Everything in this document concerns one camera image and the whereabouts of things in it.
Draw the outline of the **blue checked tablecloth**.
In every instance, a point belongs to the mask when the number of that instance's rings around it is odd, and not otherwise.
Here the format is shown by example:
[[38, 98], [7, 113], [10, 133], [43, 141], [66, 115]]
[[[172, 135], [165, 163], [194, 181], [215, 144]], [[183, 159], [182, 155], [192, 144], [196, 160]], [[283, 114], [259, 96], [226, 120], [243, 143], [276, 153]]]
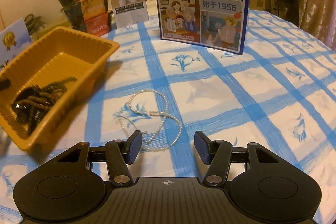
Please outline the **blue checked tablecloth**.
[[[194, 132], [244, 147], [257, 142], [308, 173], [319, 184], [318, 223], [335, 220], [335, 52], [291, 23], [250, 11], [244, 53], [160, 40], [157, 16], [113, 30], [120, 44], [88, 102], [57, 128], [46, 156], [21, 151], [2, 136], [1, 223], [19, 223], [15, 183], [78, 142], [101, 146], [138, 129], [156, 132], [130, 167], [138, 176], [203, 176]], [[168, 110], [181, 121], [146, 110]]]

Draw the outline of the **orange plastic tray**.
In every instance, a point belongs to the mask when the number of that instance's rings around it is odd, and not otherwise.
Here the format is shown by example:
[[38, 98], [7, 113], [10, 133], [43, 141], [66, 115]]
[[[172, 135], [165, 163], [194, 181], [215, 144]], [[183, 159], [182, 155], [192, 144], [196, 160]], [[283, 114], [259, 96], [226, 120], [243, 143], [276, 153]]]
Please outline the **orange plastic tray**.
[[[10, 86], [1, 91], [1, 127], [23, 151], [35, 144], [49, 143], [52, 132], [66, 113], [78, 102], [91, 96], [97, 78], [104, 72], [108, 58], [120, 45], [112, 40], [59, 26], [36, 40], [1, 70], [1, 79]], [[67, 91], [60, 97], [32, 133], [19, 123], [11, 108], [25, 88], [62, 81]]]

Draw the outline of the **small white product box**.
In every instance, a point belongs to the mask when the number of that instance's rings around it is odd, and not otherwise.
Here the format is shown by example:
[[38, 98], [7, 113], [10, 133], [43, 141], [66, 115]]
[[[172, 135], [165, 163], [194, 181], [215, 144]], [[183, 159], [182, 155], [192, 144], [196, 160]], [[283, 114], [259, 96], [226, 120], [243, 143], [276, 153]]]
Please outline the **small white product box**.
[[149, 20], [146, 0], [110, 0], [118, 29]]

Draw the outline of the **white blue milk carton box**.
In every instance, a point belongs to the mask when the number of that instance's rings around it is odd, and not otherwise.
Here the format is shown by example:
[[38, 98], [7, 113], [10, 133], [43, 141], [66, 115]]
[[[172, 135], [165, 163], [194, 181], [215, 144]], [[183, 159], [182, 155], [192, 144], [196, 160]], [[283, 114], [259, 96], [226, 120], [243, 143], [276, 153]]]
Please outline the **white blue milk carton box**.
[[32, 42], [23, 18], [1, 31], [0, 64], [4, 69], [8, 63]]

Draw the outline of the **bottom red noodle bowl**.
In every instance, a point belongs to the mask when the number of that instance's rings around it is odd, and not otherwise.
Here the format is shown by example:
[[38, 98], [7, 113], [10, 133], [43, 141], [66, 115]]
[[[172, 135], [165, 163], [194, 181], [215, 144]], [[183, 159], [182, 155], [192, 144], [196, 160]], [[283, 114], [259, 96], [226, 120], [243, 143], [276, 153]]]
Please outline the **bottom red noodle bowl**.
[[79, 24], [78, 26], [73, 27], [73, 29], [82, 31], [88, 34], [92, 34], [95, 36], [102, 36], [110, 32], [112, 28], [111, 23], [111, 15], [112, 11], [106, 12], [99, 16], [96, 16], [92, 19], [84, 21], [83, 23]]

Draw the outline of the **middle orange noodle bowl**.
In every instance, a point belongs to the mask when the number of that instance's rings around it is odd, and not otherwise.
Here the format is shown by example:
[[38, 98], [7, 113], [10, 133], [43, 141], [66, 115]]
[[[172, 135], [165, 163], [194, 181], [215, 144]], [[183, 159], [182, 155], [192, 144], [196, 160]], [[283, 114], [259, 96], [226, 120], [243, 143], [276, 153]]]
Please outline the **middle orange noodle bowl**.
[[108, 0], [80, 0], [63, 7], [61, 11], [72, 26], [77, 26], [106, 13], [108, 11]]

